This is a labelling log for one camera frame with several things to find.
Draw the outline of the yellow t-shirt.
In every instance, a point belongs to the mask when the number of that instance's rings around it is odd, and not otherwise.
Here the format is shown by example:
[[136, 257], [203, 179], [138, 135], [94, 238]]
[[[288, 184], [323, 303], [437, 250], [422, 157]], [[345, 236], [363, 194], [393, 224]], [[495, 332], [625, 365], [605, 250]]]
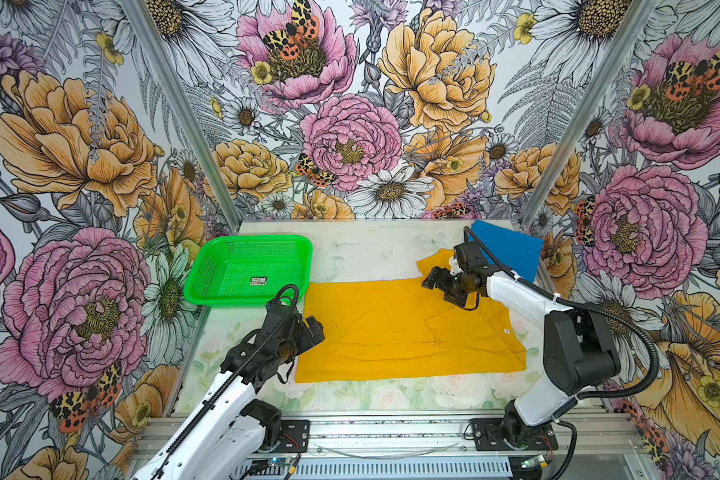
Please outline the yellow t-shirt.
[[421, 278], [313, 283], [305, 314], [324, 340], [299, 356], [298, 383], [373, 381], [526, 368], [506, 307], [481, 300], [466, 311], [428, 290]]

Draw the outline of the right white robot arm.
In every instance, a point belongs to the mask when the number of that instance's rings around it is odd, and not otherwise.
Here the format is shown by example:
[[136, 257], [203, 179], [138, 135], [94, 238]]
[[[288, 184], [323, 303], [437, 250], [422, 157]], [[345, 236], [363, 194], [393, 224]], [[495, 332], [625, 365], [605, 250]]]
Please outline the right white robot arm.
[[545, 433], [583, 399], [585, 391], [621, 370], [604, 314], [594, 306], [564, 305], [557, 294], [497, 263], [478, 240], [457, 245], [449, 266], [433, 267], [422, 286], [442, 291], [446, 301], [462, 309], [472, 294], [497, 301], [540, 326], [543, 375], [508, 404], [500, 424], [503, 440], [513, 448], [522, 448]]

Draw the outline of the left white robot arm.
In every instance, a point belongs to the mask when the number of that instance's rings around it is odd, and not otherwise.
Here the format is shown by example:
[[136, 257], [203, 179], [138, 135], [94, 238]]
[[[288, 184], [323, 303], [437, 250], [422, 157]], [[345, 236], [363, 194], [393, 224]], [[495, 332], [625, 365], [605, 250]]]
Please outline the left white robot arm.
[[134, 479], [227, 479], [258, 451], [275, 449], [282, 412], [257, 398], [281, 366], [322, 343], [323, 326], [272, 301], [261, 327], [232, 347], [202, 401]]

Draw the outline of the folded blue t-shirt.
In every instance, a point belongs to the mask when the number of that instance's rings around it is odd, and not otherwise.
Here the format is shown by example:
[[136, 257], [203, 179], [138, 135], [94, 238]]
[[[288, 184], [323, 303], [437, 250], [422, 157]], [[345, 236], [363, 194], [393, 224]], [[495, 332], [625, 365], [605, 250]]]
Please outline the folded blue t-shirt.
[[503, 264], [527, 281], [537, 275], [543, 241], [521, 232], [475, 221], [471, 230]]

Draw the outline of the green plastic basket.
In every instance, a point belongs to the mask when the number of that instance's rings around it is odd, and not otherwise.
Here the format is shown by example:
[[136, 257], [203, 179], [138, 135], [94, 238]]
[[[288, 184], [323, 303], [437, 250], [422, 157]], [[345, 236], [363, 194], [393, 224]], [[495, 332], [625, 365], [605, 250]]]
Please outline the green plastic basket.
[[213, 308], [258, 307], [294, 285], [306, 293], [312, 242], [299, 235], [225, 236], [201, 247], [184, 285], [190, 303]]

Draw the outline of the small green circuit board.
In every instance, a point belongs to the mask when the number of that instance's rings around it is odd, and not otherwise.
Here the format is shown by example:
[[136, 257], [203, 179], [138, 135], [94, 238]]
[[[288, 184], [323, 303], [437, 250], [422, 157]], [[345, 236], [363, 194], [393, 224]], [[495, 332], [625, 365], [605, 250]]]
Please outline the small green circuit board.
[[273, 468], [290, 468], [296, 461], [297, 457], [272, 457], [267, 459], [258, 459], [252, 463], [252, 467], [257, 467], [261, 470], [273, 469]]

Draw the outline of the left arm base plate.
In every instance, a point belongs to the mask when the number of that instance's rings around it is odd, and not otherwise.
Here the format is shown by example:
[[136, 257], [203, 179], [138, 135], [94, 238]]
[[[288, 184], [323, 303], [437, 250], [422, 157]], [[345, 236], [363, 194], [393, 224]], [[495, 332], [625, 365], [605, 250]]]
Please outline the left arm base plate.
[[306, 453], [309, 445], [309, 420], [280, 419], [265, 428], [261, 453]]

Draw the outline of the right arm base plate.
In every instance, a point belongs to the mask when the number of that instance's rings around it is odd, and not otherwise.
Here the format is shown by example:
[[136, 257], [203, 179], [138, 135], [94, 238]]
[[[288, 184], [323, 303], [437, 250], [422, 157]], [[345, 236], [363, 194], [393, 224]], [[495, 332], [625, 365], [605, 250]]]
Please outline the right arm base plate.
[[527, 426], [512, 418], [472, 419], [464, 433], [477, 451], [555, 451], [558, 441], [550, 423]]

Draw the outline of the right aluminium corner post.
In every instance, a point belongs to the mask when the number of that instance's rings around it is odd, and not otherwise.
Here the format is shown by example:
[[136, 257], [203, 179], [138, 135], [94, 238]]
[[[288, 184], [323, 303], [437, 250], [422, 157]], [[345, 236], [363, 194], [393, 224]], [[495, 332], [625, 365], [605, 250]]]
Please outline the right aluminium corner post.
[[547, 169], [541, 175], [538, 185], [525, 205], [519, 220], [521, 226], [528, 227], [545, 203], [557, 178], [574, 153], [588, 120], [597, 110], [597, 101], [606, 94], [624, 60], [632, 55], [638, 35], [647, 24], [656, 4], [656, 1], [633, 1], [631, 3], [622, 25], [616, 31], [612, 46], [606, 51], [602, 64], [594, 69], [591, 82], [557, 143]]

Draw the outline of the aluminium corner post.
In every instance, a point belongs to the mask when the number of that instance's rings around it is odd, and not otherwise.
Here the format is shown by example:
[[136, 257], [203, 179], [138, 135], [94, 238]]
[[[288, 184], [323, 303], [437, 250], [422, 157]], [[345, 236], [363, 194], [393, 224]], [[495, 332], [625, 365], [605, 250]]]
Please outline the aluminium corner post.
[[185, 94], [181, 79], [174, 69], [173, 60], [158, 38], [159, 32], [146, 3], [144, 1], [126, 1], [123, 9], [134, 29], [136, 38], [149, 59], [153, 76], [162, 83], [172, 111], [206, 175], [230, 232], [237, 234], [242, 224], [242, 217], [231, 198], [219, 167], [212, 157], [211, 148]]
[[597, 110], [597, 101], [606, 94], [624, 60], [632, 55], [638, 35], [647, 24], [656, 4], [656, 1], [633, 1], [631, 3], [622, 25], [616, 31], [612, 46], [606, 51], [602, 64], [594, 69], [591, 82], [557, 143], [547, 169], [541, 175], [538, 185], [525, 205], [519, 220], [521, 226], [528, 227], [545, 203], [557, 178], [574, 153], [588, 120]]

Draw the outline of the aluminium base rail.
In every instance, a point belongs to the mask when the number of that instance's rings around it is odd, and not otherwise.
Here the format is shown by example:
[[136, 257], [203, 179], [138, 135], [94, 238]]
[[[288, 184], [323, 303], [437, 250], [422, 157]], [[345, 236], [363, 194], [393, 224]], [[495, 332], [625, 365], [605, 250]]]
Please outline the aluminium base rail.
[[555, 451], [477, 451], [464, 437], [472, 419], [493, 411], [292, 412], [309, 420], [306, 453], [254, 453], [227, 479], [285, 479], [287, 469], [252, 467], [258, 459], [297, 457], [295, 479], [658, 479], [646, 444], [625, 414], [602, 407], [569, 412], [574, 431], [555, 424]]

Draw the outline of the left aluminium corner post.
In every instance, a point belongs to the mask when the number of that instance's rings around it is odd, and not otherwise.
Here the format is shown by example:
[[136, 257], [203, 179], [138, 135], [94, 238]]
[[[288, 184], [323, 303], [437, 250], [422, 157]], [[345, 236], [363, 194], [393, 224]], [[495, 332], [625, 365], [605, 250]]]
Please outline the left aluminium corner post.
[[242, 217], [231, 198], [219, 167], [212, 157], [211, 148], [185, 94], [181, 79], [174, 69], [173, 60], [158, 38], [159, 32], [146, 3], [144, 1], [126, 1], [123, 9], [134, 29], [136, 38], [149, 59], [153, 76], [162, 83], [172, 111], [206, 175], [230, 232], [237, 234], [242, 224]]

